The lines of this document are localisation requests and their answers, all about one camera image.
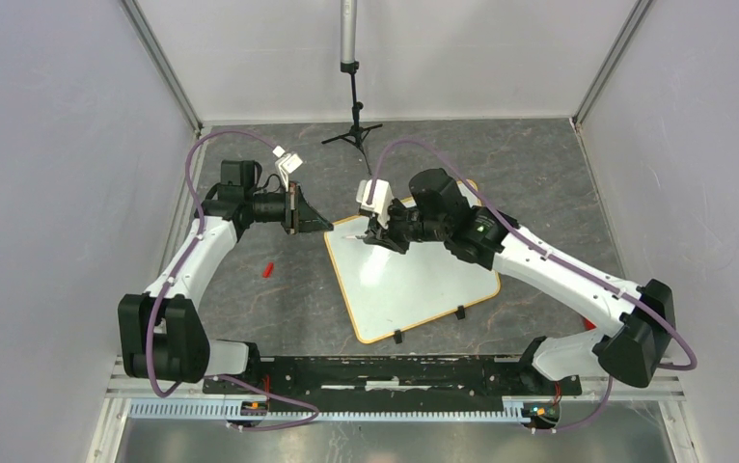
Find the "red marker cap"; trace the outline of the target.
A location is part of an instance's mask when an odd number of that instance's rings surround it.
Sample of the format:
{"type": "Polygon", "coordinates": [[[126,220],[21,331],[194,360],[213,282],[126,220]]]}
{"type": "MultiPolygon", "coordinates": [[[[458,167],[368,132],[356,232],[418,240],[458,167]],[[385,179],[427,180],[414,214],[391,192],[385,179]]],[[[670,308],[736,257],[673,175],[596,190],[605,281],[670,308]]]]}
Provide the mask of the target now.
{"type": "Polygon", "coordinates": [[[262,276],[267,279],[270,278],[275,268],[275,264],[273,261],[268,262],[262,272],[262,276]]]}

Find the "whiteboard with yellow edge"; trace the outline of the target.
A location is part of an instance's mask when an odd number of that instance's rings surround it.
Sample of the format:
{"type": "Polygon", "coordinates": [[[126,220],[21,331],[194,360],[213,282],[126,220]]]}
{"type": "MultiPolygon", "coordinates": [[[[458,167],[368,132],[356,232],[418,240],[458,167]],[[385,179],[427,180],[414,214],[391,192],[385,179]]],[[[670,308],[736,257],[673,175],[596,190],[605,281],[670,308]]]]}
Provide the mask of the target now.
{"type": "Polygon", "coordinates": [[[491,299],[499,274],[455,258],[441,242],[414,243],[405,255],[361,241],[368,218],[354,215],[324,234],[351,325],[359,342],[378,342],[491,299]]]}

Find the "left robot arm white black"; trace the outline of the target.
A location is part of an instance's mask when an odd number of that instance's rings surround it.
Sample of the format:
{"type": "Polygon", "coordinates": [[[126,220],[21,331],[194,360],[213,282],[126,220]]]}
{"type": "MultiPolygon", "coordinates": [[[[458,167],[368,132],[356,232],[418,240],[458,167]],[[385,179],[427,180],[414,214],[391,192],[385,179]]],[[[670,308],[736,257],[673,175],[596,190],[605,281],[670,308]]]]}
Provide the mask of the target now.
{"type": "Polygon", "coordinates": [[[223,258],[255,223],[276,223],[289,234],[328,232],[333,224],[303,196],[290,174],[302,164],[295,152],[275,163],[277,190],[258,185],[261,166],[253,160],[224,161],[220,180],[207,192],[178,253],[140,294],[118,306],[123,367],[134,378],[198,383],[227,374],[241,393],[263,380],[252,342],[209,340],[198,309],[223,258]]]}

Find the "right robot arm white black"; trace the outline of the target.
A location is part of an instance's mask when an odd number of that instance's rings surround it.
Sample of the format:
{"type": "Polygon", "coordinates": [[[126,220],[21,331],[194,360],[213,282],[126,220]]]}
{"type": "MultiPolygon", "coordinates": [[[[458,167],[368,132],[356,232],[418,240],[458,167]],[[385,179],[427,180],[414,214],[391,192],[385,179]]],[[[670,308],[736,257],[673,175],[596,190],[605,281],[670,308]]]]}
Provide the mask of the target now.
{"type": "Polygon", "coordinates": [[[360,182],[356,201],[369,219],[364,243],[402,255],[413,243],[440,243],[456,259],[533,286],[593,324],[578,335],[535,339],[517,369],[525,391],[541,394],[586,373],[642,389],[664,367],[675,330],[667,284],[639,285],[584,264],[503,212],[471,204],[442,168],[417,173],[409,190],[411,206],[384,180],[360,182]]]}

